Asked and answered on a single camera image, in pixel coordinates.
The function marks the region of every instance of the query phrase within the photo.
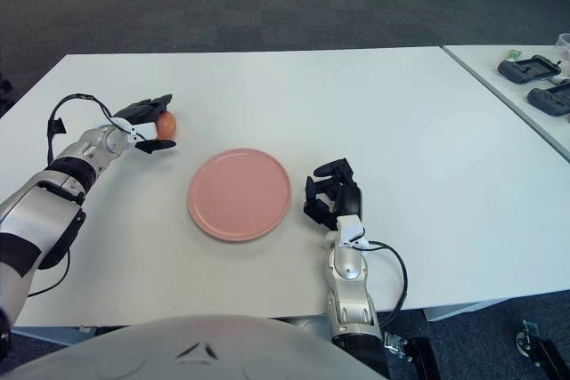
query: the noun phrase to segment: robotic hand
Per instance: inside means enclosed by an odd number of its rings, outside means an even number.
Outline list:
[[[108,122],[90,129],[52,159],[52,138],[65,133],[55,111],[63,102],[97,102]],[[65,97],[48,121],[48,166],[0,205],[0,359],[9,346],[10,330],[26,301],[36,269],[49,269],[69,256],[69,247],[86,219],[81,206],[86,194],[123,151],[136,147],[147,153],[175,146],[156,140],[155,123],[172,95],[131,104],[113,117],[92,95]]]
[[[353,180],[353,170],[346,159],[335,160],[314,170],[315,177],[329,177],[315,182],[306,179],[305,213],[331,231],[325,265],[329,287],[328,312],[332,342],[355,358],[387,376],[381,327],[389,323],[402,307],[407,288],[407,273],[400,256],[386,244],[364,237],[362,193]],[[317,195],[324,193],[333,202],[332,211]],[[395,310],[379,324],[374,303],[366,290],[368,265],[362,251],[389,249],[403,268],[404,290]]]

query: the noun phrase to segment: white table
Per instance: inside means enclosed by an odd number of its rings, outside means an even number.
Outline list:
[[[505,59],[510,49],[522,52],[521,60],[538,54],[555,63],[562,61],[560,53],[554,49],[554,46],[460,45],[445,46],[444,49],[570,161],[569,116],[547,115],[526,99],[533,88],[546,89],[552,87],[553,84],[548,81],[539,81],[517,85],[497,73],[497,66]],[[570,76],[570,61],[562,61],[560,68],[562,69],[561,76]]]
[[[570,164],[439,48],[67,56],[0,120],[0,199],[45,166],[45,121],[76,92],[112,111],[173,93],[178,146],[111,164],[88,194],[68,278],[29,299],[20,326],[323,313],[326,230],[302,213],[303,187],[342,157],[363,190],[367,235],[408,266],[406,308],[570,288],[567,229],[553,221],[570,206]],[[69,133],[56,153],[101,121],[87,101],[60,112]],[[228,245],[194,224],[186,191],[205,160],[236,147],[277,157],[294,194],[276,230]],[[376,307],[391,309],[399,266],[381,253],[369,263]],[[63,264],[39,271],[33,289]]]

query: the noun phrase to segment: gray device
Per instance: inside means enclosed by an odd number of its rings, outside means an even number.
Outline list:
[[[502,61],[497,71],[511,82],[521,85],[559,75],[562,70],[558,64],[541,55],[534,55],[530,60]]]
[[[565,115],[570,113],[570,82],[549,89],[534,88],[526,98],[546,114]]]

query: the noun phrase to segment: pink plate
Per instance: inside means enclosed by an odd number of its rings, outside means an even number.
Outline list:
[[[291,183],[273,156],[255,149],[228,150],[194,175],[188,209],[210,235],[245,241],[265,235],[283,219],[291,203]]]

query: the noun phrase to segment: black cable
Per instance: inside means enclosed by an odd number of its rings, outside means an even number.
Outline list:
[[[58,280],[55,284],[53,284],[52,286],[50,286],[50,287],[48,287],[48,288],[42,289],[41,291],[37,291],[37,292],[32,293],[32,294],[28,294],[28,297],[33,297],[33,296],[36,296],[36,295],[40,295],[40,294],[46,293],[46,292],[48,292],[48,291],[54,289],[55,287],[57,287],[58,285],[60,285],[60,283],[63,282],[63,280],[65,279],[65,277],[68,276],[69,265],[71,264],[71,254],[69,253],[69,250],[68,250],[68,252],[67,252],[67,255],[68,255],[68,264],[67,264],[67,266],[65,266],[65,271],[63,272],[63,276],[61,277],[61,279]]]
[[[55,135],[55,132],[52,129],[52,123],[55,120],[55,113],[57,112],[58,108],[61,107],[61,105],[63,105],[64,103],[66,103],[69,100],[88,100],[88,101],[93,101],[96,102],[99,105],[99,108],[101,109],[103,115],[105,116],[105,118],[112,124],[114,125],[116,128],[118,128],[120,131],[122,131],[123,133],[130,133],[129,131],[127,131],[126,129],[121,128],[119,125],[117,125],[115,122],[113,122],[111,120],[111,114],[109,109],[107,108],[107,106],[105,106],[105,104],[103,104],[102,102],[100,102],[99,100],[97,100],[94,96],[86,94],[86,93],[74,93],[71,95],[68,95],[67,97],[63,97],[60,102],[58,102],[55,107],[52,110],[52,114],[50,115],[50,118],[47,122],[47,165],[49,166],[52,162],[53,162],[53,136]],[[142,138],[144,141],[146,141],[146,138],[144,138],[142,135],[140,135],[139,133],[136,133],[136,135],[140,138]]]
[[[394,309],[390,312],[390,315],[383,321],[381,322],[379,321],[379,327],[383,328],[386,325],[390,324],[398,316],[400,310],[402,309],[403,302],[405,301],[406,296],[408,295],[408,271],[406,270],[406,265],[403,262],[402,257],[390,245],[385,244],[383,242],[378,242],[377,240],[370,240],[369,243],[372,245],[376,245],[377,247],[375,248],[353,247],[353,248],[358,251],[379,251],[380,249],[387,249],[388,251],[390,251],[392,254],[395,255],[395,257],[398,259],[398,262],[400,262],[400,267],[402,267],[402,276],[403,276],[402,293],[400,294],[400,298],[398,299],[398,302],[396,303]]]

